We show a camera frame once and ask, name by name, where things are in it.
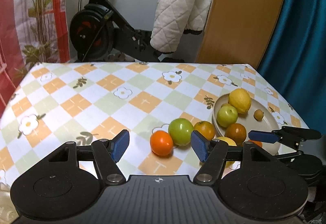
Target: plate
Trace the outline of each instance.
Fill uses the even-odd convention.
[[[221,105],[227,103],[229,101],[229,94],[225,94],[218,98],[214,104],[213,108],[213,124],[217,130],[217,133],[220,136],[224,136],[226,128],[221,127],[218,122],[216,121],[217,113],[221,108]],[[262,121],[257,121],[254,118],[254,112],[257,109],[261,109],[264,112],[264,117]],[[255,99],[251,99],[251,107],[247,114],[239,114],[237,123],[244,125],[247,130],[247,138],[246,141],[249,140],[248,133],[251,130],[258,130],[258,131],[272,131],[272,130],[279,130],[279,126],[272,116],[272,114],[258,101]],[[280,148],[280,143],[275,142],[274,144],[265,143],[263,142],[263,149],[268,151],[270,154],[275,155]]]

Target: blue gripper pad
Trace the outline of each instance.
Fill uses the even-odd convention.
[[[111,143],[113,143],[113,151],[111,152],[111,157],[115,162],[120,161],[122,155],[129,146],[129,131],[122,130],[117,136],[115,136]]]
[[[279,141],[279,137],[272,132],[265,131],[256,131],[252,130],[248,133],[248,137],[251,140],[267,142],[267,143],[275,143]]]
[[[202,136],[198,131],[193,131],[191,133],[190,144],[198,159],[201,162],[205,162],[208,158],[209,140]]]

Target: blanket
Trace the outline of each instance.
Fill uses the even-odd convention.
[[[162,53],[176,51],[184,30],[201,32],[211,0],[157,0],[151,46]]]

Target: yellow lemon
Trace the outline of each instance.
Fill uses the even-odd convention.
[[[234,142],[233,139],[227,137],[217,137],[219,140],[225,141],[229,146],[236,146],[237,144]],[[226,162],[225,168],[230,167],[234,162]]]
[[[244,114],[251,107],[251,98],[245,89],[238,88],[229,94],[229,104],[235,107],[239,114]]]

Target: tablecloth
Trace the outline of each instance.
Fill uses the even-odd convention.
[[[211,121],[216,99],[242,87],[263,104],[278,125],[307,125],[250,65],[178,63],[42,63],[34,66],[13,94],[0,120],[0,182],[11,185],[27,169],[67,141],[78,145],[122,129],[130,144],[118,166],[130,174],[187,174],[199,160],[190,146],[169,158],[151,152],[154,131],[184,117]],[[281,146],[279,153],[289,152]],[[95,174],[92,162],[80,167]]]

